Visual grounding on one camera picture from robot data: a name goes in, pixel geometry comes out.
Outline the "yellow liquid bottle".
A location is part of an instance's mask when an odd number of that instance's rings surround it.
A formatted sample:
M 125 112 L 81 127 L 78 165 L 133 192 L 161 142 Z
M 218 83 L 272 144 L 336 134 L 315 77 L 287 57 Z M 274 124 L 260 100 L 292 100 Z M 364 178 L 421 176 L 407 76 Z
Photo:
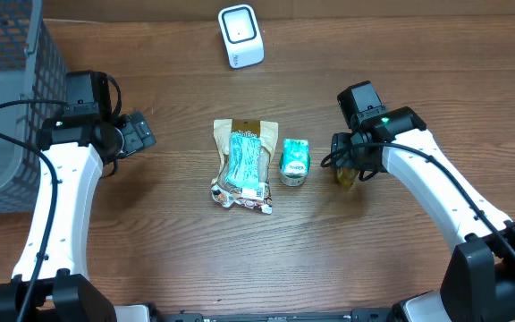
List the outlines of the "yellow liquid bottle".
M 335 170 L 337 183 L 343 188 L 349 189 L 359 176 L 359 170 L 350 167 L 340 167 Z

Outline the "small teal tissue pack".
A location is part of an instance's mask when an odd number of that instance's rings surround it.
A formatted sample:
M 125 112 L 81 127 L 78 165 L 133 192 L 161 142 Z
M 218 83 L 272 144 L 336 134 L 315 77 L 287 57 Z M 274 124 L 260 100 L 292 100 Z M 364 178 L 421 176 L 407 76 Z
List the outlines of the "small teal tissue pack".
M 284 139 L 280 170 L 285 176 L 307 176 L 310 168 L 309 144 L 302 139 Z

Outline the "green lid jar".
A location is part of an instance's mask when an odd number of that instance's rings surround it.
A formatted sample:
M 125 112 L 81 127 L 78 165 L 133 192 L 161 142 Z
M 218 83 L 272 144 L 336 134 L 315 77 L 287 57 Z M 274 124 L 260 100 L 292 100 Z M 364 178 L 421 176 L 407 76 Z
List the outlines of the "green lid jar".
M 279 175 L 283 184 L 297 187 L 303 184 L 310 171 L 310 157 L 294 158 L 283 153 L 279 161 Z

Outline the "Pantree snack bag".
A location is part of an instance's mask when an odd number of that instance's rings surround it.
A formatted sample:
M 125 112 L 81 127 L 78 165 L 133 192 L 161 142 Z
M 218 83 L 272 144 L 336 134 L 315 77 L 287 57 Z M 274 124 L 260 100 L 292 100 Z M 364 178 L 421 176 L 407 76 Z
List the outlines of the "Pantree snack bag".
M 216 119 L 213 135 L 220 157 L 212 179 L 212 199 L 224 208 L 235 205 L 270 215 L 273 203 L 269 166 L 274 160 L 279 124 L 259 120 Z

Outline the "teal wet wipes pack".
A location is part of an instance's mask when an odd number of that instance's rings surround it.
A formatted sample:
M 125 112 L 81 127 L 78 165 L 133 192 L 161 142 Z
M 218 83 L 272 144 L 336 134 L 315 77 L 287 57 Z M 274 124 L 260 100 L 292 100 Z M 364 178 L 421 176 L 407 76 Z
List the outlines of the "teal wet wipes pack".
M 260 150 L 259 138 L 233 133 L 226 181 L 237 188 L 256 190 L 259 185 Z

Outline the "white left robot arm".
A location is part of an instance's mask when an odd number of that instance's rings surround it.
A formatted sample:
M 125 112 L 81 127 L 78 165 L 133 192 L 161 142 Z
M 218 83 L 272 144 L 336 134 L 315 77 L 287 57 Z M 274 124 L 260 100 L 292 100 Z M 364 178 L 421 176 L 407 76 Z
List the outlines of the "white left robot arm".
M 87 240 L 92 200 L 106 165 L 156 142 L 142 113 L 122 114 L 103 72 L 70 72 L 67 97 L 38 130 L 38 196 L 28 240 L 12 278 L 0 284 L 0 321 L 157 321 L 153 304 L 114 306 L 90 281 Z

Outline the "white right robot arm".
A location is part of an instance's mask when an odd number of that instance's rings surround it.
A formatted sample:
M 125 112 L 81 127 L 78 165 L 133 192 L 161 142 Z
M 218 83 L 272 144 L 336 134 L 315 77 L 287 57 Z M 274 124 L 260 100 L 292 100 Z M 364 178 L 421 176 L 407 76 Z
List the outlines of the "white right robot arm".
M 428 213 L 451 253 L 437 291 L 389 309 L 354 309 L 354 321 L 515 320 L 515 222 L 451 164 L 411 108 L 390 110 L 370 81 L 337 97 L 348 131 L 321 165 L 345 187 L 379 173 L 397 178 Z

